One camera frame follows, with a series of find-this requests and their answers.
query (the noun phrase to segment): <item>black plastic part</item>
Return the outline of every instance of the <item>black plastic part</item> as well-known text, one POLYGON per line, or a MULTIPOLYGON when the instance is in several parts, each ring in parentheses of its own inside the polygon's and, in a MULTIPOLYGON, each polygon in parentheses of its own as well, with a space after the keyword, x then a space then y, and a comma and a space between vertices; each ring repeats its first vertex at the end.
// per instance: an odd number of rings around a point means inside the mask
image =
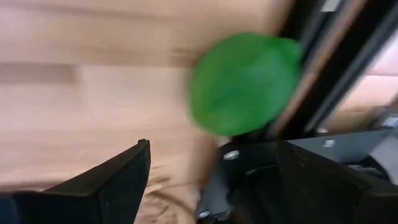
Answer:
POLYGON ((398 186, 288 142, 278 166, 296 223, 395 223, 398 186))
POLYGON ((324 3, 325 0, 296 0, 279 36, 297 41, 303 40, 306 30, 309 29, 309 24, 321 11, 324 3))
MULTIPOLYGON (((366 131, 362 133, 339 134, 308 139, 289 140, 288 142, 317 153, 327 159, 340 163, 357 163, 367 158, 368 154, 392 130, 366 131), (326 140, 335 141, 333 147, 324 147, 326 140)), ((206 219, 213 216, 227 215, 234 210, 231 204, 231 193, 238 188, 240 182, 247 175, 256 173, 263 167, 277 164, 276 142, 260 144, 235 144, 229 143, 220 149, 220 156, 214 173, 198 206, 198 213, 209 211, 206 219), (224 160, 223 155, 231 151, 239 151, 239 156, 233 160, 224 160)), ((203 218, 198 218, 197 223, 206 223, 203 218)))
POLYGON ((148 140, 43 192, 0 195, 2 224, 134 223, 150 168, 148 140))
POLYGON ((269 138, 269 130, 274 124, 275 120, 268 122, 262 128, 256 129, 254 131, 240 134, 238 136, 232 137, 232 142, 236 144, 253 144, 259 142, 265 142, 269 138))
POLYGON ((247 175, 231 195, 234 205, 231 219, 237 224, 294 223, 283 189, 277 166, 264 167, 247 175))
POLYGON ((398 1, 367 1, 280 136, 284 139, 313 136, 397 25, 398 1))

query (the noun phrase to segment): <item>screw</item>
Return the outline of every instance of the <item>screw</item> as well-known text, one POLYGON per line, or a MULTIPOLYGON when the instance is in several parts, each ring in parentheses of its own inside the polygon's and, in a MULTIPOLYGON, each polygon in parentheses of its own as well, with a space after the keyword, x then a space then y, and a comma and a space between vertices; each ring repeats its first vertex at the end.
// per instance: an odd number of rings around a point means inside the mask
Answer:
POLYGON ((199 213, 199 218, 206 218, 210 214, 209 210, 204 210, 199 213))
POLYGON ((334 139, 327 139, 323 142, 323 147, 333 147, 336 144, 334 139))
POLYGON ((224 155, 224 160, 233 160, 233 159, 238 158, 238 156, 239 156, 239 151, 238 150, 233 150, 233 151, 231 151, 229 153, 226 153, 224 155))

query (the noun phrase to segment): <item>green foam ball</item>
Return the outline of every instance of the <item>green foam ball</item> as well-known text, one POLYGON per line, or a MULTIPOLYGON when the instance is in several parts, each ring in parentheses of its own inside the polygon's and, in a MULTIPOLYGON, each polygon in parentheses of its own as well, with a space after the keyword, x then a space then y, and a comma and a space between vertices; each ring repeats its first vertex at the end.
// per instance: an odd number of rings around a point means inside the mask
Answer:
POLYGON ((190 85, 193 119, 213 134, 235 136, 274 119, 299 80, 301 51, 290 39, 245 33, 209 51, 190 85))

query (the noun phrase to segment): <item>wooden surface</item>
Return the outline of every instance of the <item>wooden surface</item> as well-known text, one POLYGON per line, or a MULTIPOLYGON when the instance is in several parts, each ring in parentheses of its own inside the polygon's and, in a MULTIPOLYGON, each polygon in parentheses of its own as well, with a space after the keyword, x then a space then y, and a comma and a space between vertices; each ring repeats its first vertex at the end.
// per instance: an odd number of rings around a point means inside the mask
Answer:
POLYGON ((190 223, 216 155, 188 115, 192 67, 232 34, 278 33, 292 3, 0 1, 0 190, 51 187, 146 138, 156 191, 136 223, 190 223))
POLYGON ((291 0, 2 0, 0 62, 191 66, 221 39, 275 34, 291 0))

